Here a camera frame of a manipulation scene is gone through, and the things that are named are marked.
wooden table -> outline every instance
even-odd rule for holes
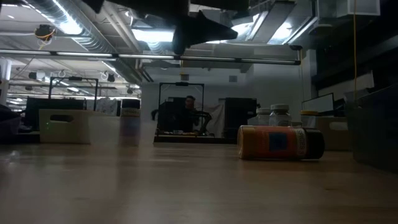
[[[222,145],[0,148],[2,224],[398,223],[398,176],[348,152],[264,162]]]

ductwork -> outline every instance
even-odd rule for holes
[[[74,0],[23,0],[30,7],[48,19],[54,26],[66,34],[81,34],[90,38],[73,40],[93,53],[116,53],[116,49],[106,40],[101,32],[86,17]],[[129,83],[139,84],[141,76],[123,59],[104,61],[109,68],[117,72]]]

man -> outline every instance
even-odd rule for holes
[[[187,96],[185,98],[185,107],[178,118],[179,130],[185,133],[192,132],[193,125],[197,126],[199,124],[198,117],[194,115],[194,112],[196,112],[195,100],[193,96]]]

table surface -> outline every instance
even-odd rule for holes
[[[349,152],[287,162],[203,144],[0,149],[4,224],[398,223],[398,176]]]

white jar lid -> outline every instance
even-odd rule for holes
[[[257,114],[271,114],[271,109],[269,108],[258,108],[256,110]]]
[[[276,104],[276,105],[271,105],[271,110],[289,110],[289,106],[288,105],[284,105],[284,104]]]

